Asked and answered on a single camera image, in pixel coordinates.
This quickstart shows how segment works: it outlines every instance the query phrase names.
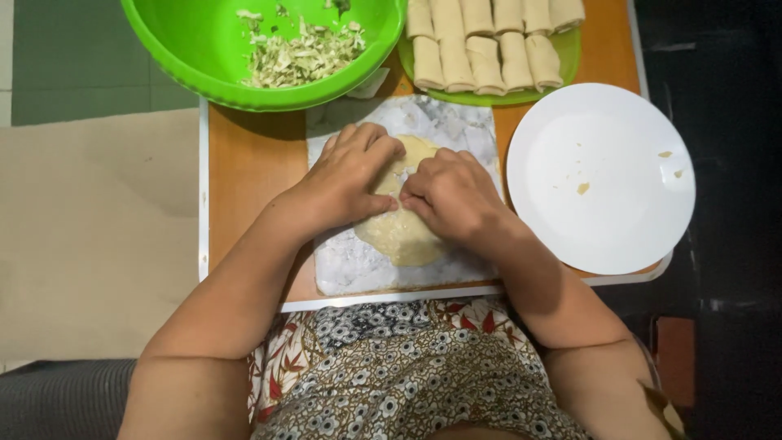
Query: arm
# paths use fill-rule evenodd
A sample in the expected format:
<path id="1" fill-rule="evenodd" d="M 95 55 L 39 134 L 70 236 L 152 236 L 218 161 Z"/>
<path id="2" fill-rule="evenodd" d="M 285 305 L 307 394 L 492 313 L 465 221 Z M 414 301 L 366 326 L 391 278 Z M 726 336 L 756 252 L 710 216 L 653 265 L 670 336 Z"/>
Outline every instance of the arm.
<path id="1" fill-rule="evenodd" d="M 131 378 L 120 440 L 246 440 L 245 357 L 266 337 L 296 253 L 318 233 L 396 209 L 368 193 L 404 154 L 375 124 L 331 138 L 304 179 L 272 200 L 147 344 Z"/>
<path id="2" fill-rule="evenodd" d="M 633 335 L 497 195 L 467 152 L 440 149 L 400 192 L 432 231 L 494 263 L 545 356 L 558 405 L 596 438 L 667 438 L 647 407 L 650 384 Z"/>

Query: empty white plate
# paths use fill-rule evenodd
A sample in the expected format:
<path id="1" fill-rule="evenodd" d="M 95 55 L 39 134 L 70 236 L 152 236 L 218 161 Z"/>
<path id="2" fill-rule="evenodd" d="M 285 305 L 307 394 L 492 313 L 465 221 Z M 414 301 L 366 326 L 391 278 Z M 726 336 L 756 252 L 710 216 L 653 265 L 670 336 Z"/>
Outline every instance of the empty white plate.
<path id="1" fill-rule="evenodd" d="M 518 216 L 564 263 L 618 275 L 662 259 L 695 205 L 692 162 L 657 108 L 623 88 L 579 84 L 540 100 L 508 151 Z"/>

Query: woman's right hand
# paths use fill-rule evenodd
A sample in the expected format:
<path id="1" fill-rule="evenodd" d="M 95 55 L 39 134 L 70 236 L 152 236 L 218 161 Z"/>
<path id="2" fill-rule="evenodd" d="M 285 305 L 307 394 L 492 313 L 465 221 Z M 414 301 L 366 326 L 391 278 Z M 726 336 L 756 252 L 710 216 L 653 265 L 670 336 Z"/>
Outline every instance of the woman's right hand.
<path id="1" fill-rule="evenodd" d="M 498 262 L 515 240 L 531 235 L 500 199 L 489 173 L 467 151 L 440 148 L 418 164 L 399 199 L 438 236 Z"/>

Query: white table trim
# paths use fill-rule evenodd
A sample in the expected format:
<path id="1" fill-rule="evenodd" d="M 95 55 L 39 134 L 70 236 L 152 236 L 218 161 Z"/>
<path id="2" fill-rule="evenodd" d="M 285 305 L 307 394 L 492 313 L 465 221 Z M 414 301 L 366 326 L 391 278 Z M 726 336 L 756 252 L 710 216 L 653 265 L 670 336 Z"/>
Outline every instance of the white table trim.
<path id="1" fill-rule="evenodd" d="M 627 0 L 627 12 L 630 20 L 630 33 L 633 40 L 640 94 L 649 99 L 649 87 L 644 66 L 644 54 L 640 45 L 640 33 L 633 0 Z M 630 275 L 596 276 L 586 278 L 584 282 L 590 286 L 607 286 L 612 284 L 645 283 L 652 281 L 665 272 L 673 259 L 670 251 L 651 272 Z M 209 105 L 206 99 L 199 101 L 199 281 L 203 281 L 209 273 Z M 354 297 L 337 297 L 296 301 L 282 305 L 282 312 L 298 312 L 302 310 L 317 310 L 326 306 L 344 307 L 365 302 L 413 301 L 416 299 L 457 298 L 479 295 L 501 294 L 500 286 L 457 287 L 453 289 L 422 290 L 416 292 L 401 292 L 394 294 L 378 294 Z"/>

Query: spring roll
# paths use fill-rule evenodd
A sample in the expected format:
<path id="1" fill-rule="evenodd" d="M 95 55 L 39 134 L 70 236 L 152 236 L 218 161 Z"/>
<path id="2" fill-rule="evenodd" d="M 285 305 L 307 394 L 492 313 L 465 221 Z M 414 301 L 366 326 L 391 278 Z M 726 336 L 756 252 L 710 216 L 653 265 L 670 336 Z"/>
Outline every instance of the spring roll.
<path id="1" fill-rule="evenodd" d="M 524 32 L 522 0 L 494 0 L 494 32 Z"/>
<path id="2" fill-rule="evenodd" d="M 461 17 L 465 22 L 465 38 L 473 35 L 494 35 L 490 0 L 460 0 Z"/>
<path id="3" fill-rule="evenodd" d="M 413 84 L 424 92 L 430 88 L 442 90 L 445 81 L 437 42 L 427 37 L 416 37 L 413 40 L 413 56 Z"/>
<path id="4" fill-rule="evenodd" d="M 563 80 L 559 76 L 559 55 L 551 41 L 543 35 L 530 35 L 524 43 L 535 89 L 542 92 L 546 87 L 561 87 Z"/>
<path id="5" fill-rule="evenodd" d="M 502 53 L 502 79 L 508 88 L 508 93 L 535 87 L 532 72 L 529 71 L 524 35 L 518 32 L 502 34 L 500 52 Z"/>
<path id="6" fill-rule="evenodd" d="M 443 79 L 446 92 L 475 90 L 475 79 L 470 70 L 465 48 L 465 36 L 444 38 L 439 43 L 440 60 L 443 62 Z"/>
<path id="7" fill-rule="evenodd" d="M 435 39 L 429 0 L 409 0 L 407 2 L 407 39 L 412 40 L 416 37 Z"/>
<path id="8" fill-rule="evenodd" d="M 582 0 L 549 0 L 551 25 L 558 34 L 581 26 L 587 15 Z"/>
<path id="9" fill-rule="evenodd" d="M 475 36 L 467 39 L 466 46 L 475 79 L 475 94 L 504 96 L 507 88 L 500 73 L 497 40 Z"/>
<path id="10" fill-rule="evenodd" d="M 455 37 L 465 40 L 465 24 L 461 18 L 459 0 L 429 0 L 429 6 L 437 42 Z"/>
<path id="11" fill-rule="evenodd" d="M 527 34 L 551 35 L 554 26 L 551 24 L 549 0 L 524 0 L 524 21 Z"/>

